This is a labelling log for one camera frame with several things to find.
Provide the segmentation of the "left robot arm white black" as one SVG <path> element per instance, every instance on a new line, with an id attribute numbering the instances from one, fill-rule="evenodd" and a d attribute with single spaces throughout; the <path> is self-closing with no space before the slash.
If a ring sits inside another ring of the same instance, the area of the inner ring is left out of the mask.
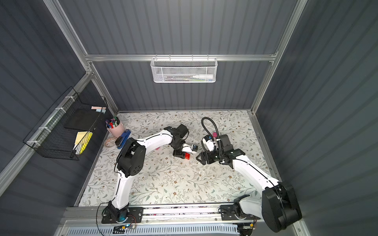
<path id="1" fill-rule="evenodd" d="M 132 183 L 144 166 L 145 156 L 150 152 L 169 145 L 173 148 L 175 157 L 188 159 L 192 153 L 196 153 L 198 146 L 186 143 L 188 135 L 189 130 L 181 124 L 177 128 L 168 126 L 159 133 L 143 139 L 127 139 L 116 159 L 115 168 L 119 175 L 114 197 L 108 203 L 108 209 L 114 215 L 127 210 Z"/>

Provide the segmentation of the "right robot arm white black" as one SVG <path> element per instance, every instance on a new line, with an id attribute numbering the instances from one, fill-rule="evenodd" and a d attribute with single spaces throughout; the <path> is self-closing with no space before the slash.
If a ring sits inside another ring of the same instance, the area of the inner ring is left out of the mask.
<path id="1" fill-rule="evenodd" d="M 214 138 L 206 135 L 201 140 L 204 149 L 197 157 L 202 165 L 227 165 L 248 180 L 261 198 L 245 194 L 233 205 L 221 206 L 223 220 L 263 219 L 270 230 L 277 233 L 302 219 L 302 212 L 291 184 L 281 182 L 260 169 L 242 150 L 234 149 L 227 135 Z"/>

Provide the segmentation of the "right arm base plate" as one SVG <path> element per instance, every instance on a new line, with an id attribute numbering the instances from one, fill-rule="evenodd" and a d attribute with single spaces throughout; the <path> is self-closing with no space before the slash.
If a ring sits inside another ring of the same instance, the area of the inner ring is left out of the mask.
<path id="1" fill-rule="evenodd" d="M 235 204 L 220 205 L 218 213 L 223 221 L 231 220 L 259 220 L 260 218 L 251 214 L 243 213 L 241 208 Z"/>

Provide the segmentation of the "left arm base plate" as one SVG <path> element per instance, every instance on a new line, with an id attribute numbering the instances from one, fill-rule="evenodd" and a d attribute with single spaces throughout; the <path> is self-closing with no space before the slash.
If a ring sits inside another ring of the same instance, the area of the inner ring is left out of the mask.
<path id="1" fill-rule="evenodd" d="M 107 206 L 102 211 L 102 224 L 131 224 L 140 223 L 142 220 L 144 208 L 142 207 L 126 207 L 122 210 L 116 210 Z"/>

